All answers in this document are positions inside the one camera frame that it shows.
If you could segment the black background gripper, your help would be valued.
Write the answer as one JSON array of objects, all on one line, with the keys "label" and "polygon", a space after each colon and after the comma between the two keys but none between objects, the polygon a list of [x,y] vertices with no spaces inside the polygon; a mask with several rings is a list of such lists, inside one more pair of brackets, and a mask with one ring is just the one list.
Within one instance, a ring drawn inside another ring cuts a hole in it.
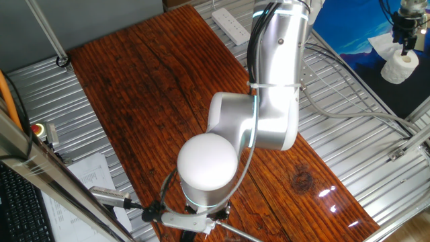
[{"label": "black background gripper", "polygon": [[392,42],[399,43],[402,40],[402,56],[406,56],[410,50],[415,48],[417,34],[427,33],[429,23],[428,13],[415,13],[412,15],[402,15],[398,11],[391,15],[392,18]]}]

